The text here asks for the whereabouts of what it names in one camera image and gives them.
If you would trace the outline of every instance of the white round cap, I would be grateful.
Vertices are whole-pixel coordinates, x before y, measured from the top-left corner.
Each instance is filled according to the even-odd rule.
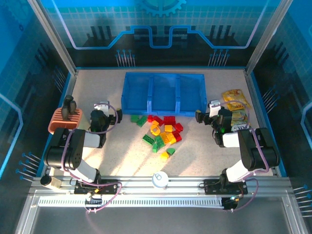
[[[152,177],[152,183],[157,188],[165,188],[168,182],[169,178],[165,172],[156,172]]]

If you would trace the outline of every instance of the speckled work surface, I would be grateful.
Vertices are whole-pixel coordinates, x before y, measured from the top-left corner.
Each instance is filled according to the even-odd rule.
[[[215,69],[161,69],[161,70],[81,70],[78,73],[73,96],[78,108],[86,117],[90,117],[93,104],[109,100],[121,107],[121,93],[126,72],[162,72],[204,74],[207,100],[222,100],[221,93],[230,89],[241,89],[252,105],[248,87],[242,70]],[[251,125],[256,128],[258,122],[253,109]],[[151,146],[143,142],[142,137],[150,131],[150,123],[142,128],[130,122],[130,116],[124,115],[121,124],[107,134],[102,149],[84,148],[83,158],[91,166],[98,168],[102,175],[111,176],[152,176],[164,171],[170,176],[216,176],[224,168],[233,166],[240,159],[239,148],[219,148],[212,138],[212,128],[198,124],[194,117],[176,117],[184,131],[183,140],[171,147],[175,154],[167,161],[160,154],[153,153]]]

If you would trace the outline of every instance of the snack package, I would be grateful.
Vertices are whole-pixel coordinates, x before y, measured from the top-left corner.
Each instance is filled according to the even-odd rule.
[[[250,108],[250,104],[247,102],[243,92],[240,89],[232,89],[229,91],[226,91],[222,94],[224,101],[241,101],[243,102],[245,105],[248,106],[248,108]],[[244,109],[244,106],[240,103],[228,103],[228,108],[230,111],[235,111],[235,110],[240,110],[240,109]]]
[[[245,129],[247,121],[248,117],[244,109],[232,111],[231,131],[235,132],[237,130]]]

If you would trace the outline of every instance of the blue bin compartment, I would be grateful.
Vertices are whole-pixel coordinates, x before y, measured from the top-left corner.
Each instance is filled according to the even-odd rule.
[[[180,113],[194,115],[194,111],[206,112],[207,95],[204,75],[180,75]]]
[[[148,73],[141,73],[139,76],[126,73],[121,96],[122,111],[125,114],[147,114],[149,82]]]
[[[129,115],[194,116],[206,112],[202,74],[126,73],[122,111]]]
[[[176,74],[154,74],[151,114],[176,113]]]

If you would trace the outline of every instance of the yellow snack bag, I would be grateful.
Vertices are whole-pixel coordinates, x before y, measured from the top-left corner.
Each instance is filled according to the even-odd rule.
[[[248,106],[248,108],[250,108],[250,104],[247,102],[243,92],[240,89],[232,89],[229,91],[226,91],[222,94],[224,101],[241,101],[243,102],[245,105]],[[240,103],[228,103],[228,108],[230,111],[235,111],[235,110],[240,110],[240,109],[244,109],[244,106]]]

